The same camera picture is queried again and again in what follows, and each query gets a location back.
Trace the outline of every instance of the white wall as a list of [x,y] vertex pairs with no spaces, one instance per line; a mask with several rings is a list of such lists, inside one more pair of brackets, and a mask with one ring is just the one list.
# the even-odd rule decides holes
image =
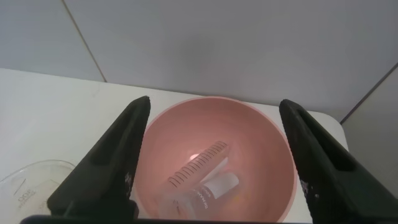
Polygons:
[[398,1],[66,0],[112,83],[341,120],[398,62]]
[[0,67],[103,82],[61,1],[0,0]]
[[350,153],[398,198],[398,69],[343,123]]

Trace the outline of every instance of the tile grout line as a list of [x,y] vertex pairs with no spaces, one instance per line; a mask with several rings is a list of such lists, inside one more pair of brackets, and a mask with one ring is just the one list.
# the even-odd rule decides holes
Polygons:
[[379,87],[379,85],[395,70],[398,68],[398,62],[371,88],[368,93],[362,97],[362,99],[354,106],[354,108],[348,112],[348,114],[340,121],[343,124],[355,111],[358,109],[362,103]]
[[67,13],[68,13],[70,19],[72,20],[73,25],[75,26],[77,32],[79,33],[79,36],[80,36],[81,40],[83,41],[83,43],[84,43],[84,45],[85,45],[85,47],[86,47],[88,53],[90,54],[91,58],[93,59],[93,61],[94,61],[95,65],[96,65],[96,67],[97,67],[99,73],[101,74],[102,78],[104,79],[104,82],[108,82],[108,81],[106,80],[106,78],[105,78],[103,72],[101,71],[100,66],[98,65],[97,61],[95,60],[93,53],[91,52],[90,48],[88,47],[88,44],[87,44],[86,40],[84,39],[83,35],[81,34],[80,29],[79,29],[79,27],[77,26],[77,23],[76,23],[75,19],[73,18],[72,13],[70,12],[70,10],[69,10],[69,8],[68,8],[68,6],[67,6],[65,0],[61,0],[61,2],[62,2],[62,4],[63,4],[63,6],[65,7],[65,10],[67,11]]

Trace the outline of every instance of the white table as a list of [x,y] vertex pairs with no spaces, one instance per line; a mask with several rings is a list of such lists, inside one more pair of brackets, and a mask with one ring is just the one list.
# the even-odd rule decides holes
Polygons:
[[[0,68],[0,179],[46,159],[77,165],[128,103],[144,95],[151,103],[148,123],[169,106],[197,97]],[[278,107],[250,105],[284,130]],[[339,122],[323,113],[310,114],[348,148]],[[284,221],[312,222],[299,181]]]

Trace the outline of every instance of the clear glass bowl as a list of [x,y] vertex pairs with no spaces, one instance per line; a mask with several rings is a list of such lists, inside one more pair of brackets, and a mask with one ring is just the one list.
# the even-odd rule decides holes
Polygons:
[[31,215],[49,215],[47,199],[75,166],[48,160],[17,170],[0,181],[0,223],[19,223]]

